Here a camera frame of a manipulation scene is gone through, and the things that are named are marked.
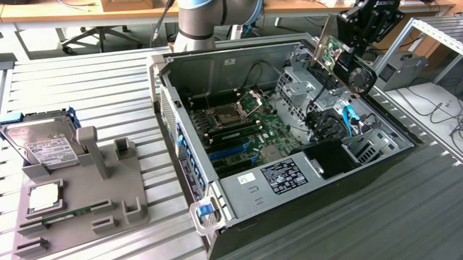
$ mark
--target blue pcie slot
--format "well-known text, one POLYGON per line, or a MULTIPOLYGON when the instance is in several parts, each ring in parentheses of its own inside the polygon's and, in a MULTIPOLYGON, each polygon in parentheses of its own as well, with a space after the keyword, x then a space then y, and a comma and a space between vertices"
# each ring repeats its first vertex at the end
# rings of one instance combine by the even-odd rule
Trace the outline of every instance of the blue pcie slot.
POLYGON ((209 155, 209 160, 216 160, 216 159, 220 159, 222 157, 226 157, 226 156, 230 156, 230 155, 234 155, 234 154, 238 154, 238 153, 242 153, 245 152, 246 150, 246 147, 249 146, 249 143, 248 142, 246 144, 242 144, 229 150, 225 150, 225 151, 221 151, 221 152, 217 152, 217 153, 213 153, 209 155))

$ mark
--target metal rack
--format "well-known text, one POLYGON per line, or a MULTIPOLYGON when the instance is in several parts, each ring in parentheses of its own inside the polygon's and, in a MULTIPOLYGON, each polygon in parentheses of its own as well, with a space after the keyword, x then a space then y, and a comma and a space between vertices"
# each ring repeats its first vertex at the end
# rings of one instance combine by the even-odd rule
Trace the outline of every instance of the metal rack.
MULTIPOLYGON (((376 72, 380 72, 383 70, 385 64, 388 63, 391 55, 399 49, 413 28, 432 37, 436 41, 444 44, 459 54, 448 64, 443 72, 435 78, 433 82, 439 82, 447 72, 463 58, 463 17, 460 16, 421 17, 409 19, 403 31, 397 36, 397 39, 393 41, 389 50, 384 54, 384 58, 374 65, 373 69, 376 70, 376 72)), ((413 51, 417 44, 419 42, 416 42, 408 50, 413 51)))

